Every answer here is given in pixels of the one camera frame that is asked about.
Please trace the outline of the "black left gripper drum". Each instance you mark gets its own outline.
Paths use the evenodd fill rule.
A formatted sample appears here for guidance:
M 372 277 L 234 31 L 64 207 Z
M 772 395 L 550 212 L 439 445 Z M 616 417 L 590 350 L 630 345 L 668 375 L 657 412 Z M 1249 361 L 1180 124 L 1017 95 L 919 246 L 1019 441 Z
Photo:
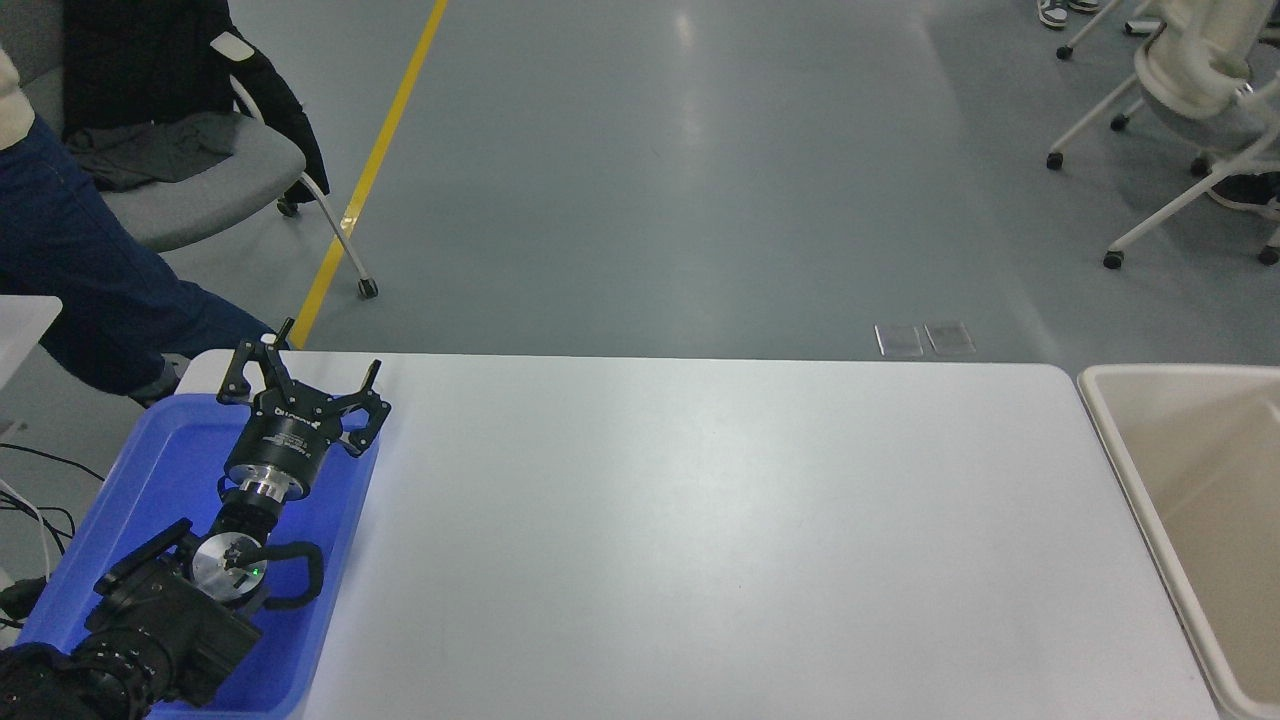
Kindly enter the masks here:
M 339 437 L 339 420 L 319 407 L 315 398 L 282 389 L 260 393 L 224 474 L 238 484 L 269 480 L 285 482 L 291 489 L 311 488 L 328 450 Z

